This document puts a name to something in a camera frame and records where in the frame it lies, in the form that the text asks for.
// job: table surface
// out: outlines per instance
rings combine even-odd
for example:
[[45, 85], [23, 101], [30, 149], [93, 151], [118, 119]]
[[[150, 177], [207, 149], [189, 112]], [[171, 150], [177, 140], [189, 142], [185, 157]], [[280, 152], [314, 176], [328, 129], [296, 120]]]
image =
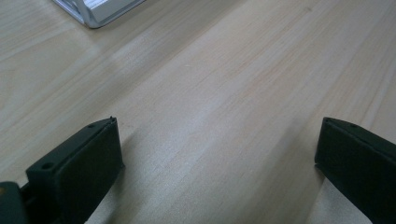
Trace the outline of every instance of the table surface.
[[1, 5], [0, 181], [117, 117], [126, 169], [89, 223], [335, 223], [322, 118], [396, 142], [394, 0], [148, 0], [97, 30]]

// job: wooden table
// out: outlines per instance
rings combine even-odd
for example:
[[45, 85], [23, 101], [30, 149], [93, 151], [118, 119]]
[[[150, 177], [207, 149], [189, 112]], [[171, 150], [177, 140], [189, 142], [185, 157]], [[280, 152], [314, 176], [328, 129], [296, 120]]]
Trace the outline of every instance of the wooden table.
[[396, 142], [395, 24], [394, 0], [148, 0], [97, 30], [2, 1], [0, 181], [114, 116], [126, 170], [89, 223], [335, 223], [321, 120]]

